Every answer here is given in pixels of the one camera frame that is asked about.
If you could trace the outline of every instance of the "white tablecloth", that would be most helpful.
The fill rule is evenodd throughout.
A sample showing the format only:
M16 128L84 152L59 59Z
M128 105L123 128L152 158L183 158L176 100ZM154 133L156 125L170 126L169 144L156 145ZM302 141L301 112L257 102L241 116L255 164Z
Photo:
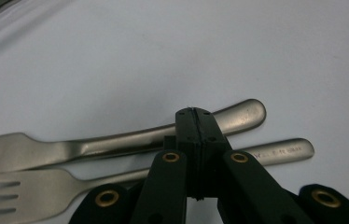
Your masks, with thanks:
M124 133L249 98L267 119L231 145L306 138L312 159L268 171L292 192L319 183L349 198L349 1L31 0L0 13L0 134ZM152 158L62 167L92 178ZM39 223L68 222L81 200ZM188 223L220 223L214 211L189 200Z

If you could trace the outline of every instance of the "brass grommet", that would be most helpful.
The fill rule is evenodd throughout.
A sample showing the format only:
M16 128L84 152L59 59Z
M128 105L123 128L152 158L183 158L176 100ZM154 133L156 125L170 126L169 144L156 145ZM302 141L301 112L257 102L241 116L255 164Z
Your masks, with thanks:
M112 195L113 198L106 201L106 200L102 200L103 196L105 195ZM119 194L115 191L115 190L105 190L105 191L102 191L100 194L98 194L95 198L95 202L98 206L100 207L108 207L108 206L111 206L113 204L115 204L117 201L119 200Z
M242 154L242 153L232 153L232 155L230 155L230 158L236 162L247 162L248 161L247 156L245 154Z
M322 190L322 189L315 189L312 191L312 197L314 198L315 201L318 203L323 204L324 206L331 207L331 208L337 208L341 206L341 201L335 197L334 195Z
M162 159L167 162L175 162L180 159L180 156L173 152L168 152L162 156Z

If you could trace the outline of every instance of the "stainless steel fork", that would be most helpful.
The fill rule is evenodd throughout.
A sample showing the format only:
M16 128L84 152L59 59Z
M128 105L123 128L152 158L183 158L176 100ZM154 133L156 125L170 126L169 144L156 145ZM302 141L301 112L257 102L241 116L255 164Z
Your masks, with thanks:
M243 149L261 164L300 161L314 155L312 144L292 139ZM0 174L0 223L29 223L63 212L81 192L106 183L130 183L145 178L148 170L83 181L64 170L33 170Z
M264 105L247 100L214 113L225 135L259 126L266 116ZM175 135L175 125L133 133L76 141L46 143L23 133L0 136L0 173L32 169L44 165L105 156L114 157L162 148L163 137Z

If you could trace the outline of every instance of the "fork handle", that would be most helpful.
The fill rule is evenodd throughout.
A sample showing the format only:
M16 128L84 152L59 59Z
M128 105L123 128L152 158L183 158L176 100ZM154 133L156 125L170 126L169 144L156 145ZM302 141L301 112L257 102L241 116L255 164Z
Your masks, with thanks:
M295 138L235 151L246 151L252 154L261 165L265 166L307 160L314 155L314 146L306 139ZM121 184L126 187L147 178L148 171L147 168L120 175L84 180L83 187L84 190L87 190L109 183Z
M266 117L266 110L258 100L246 100L213 113L221 131L231 135L258 127ZM160 149L165 135L175 135L170 124L143 131L110 135L107 137L70 141L76 159L91 156L114 157Z

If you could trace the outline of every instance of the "silverware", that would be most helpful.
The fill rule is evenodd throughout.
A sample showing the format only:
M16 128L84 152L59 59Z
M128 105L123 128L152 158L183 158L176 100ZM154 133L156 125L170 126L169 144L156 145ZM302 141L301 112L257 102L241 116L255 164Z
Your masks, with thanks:
M264 105L247 100L214 113L225 135L259 126L266 116ZM163 136L175 135L175 125L85 140L46 143L24 133L0 136L0 173L93 156L114 157L162 148Z
M240 149L253 155L271 155L269 162L278 164L301 161L314 155L313 146L304 139L286 140L258 147ZM0 223L29 223L59 215L81 192L107 183L134 182L146 178L148 169L95 180L74 179L65 170L33 170L0 174Z

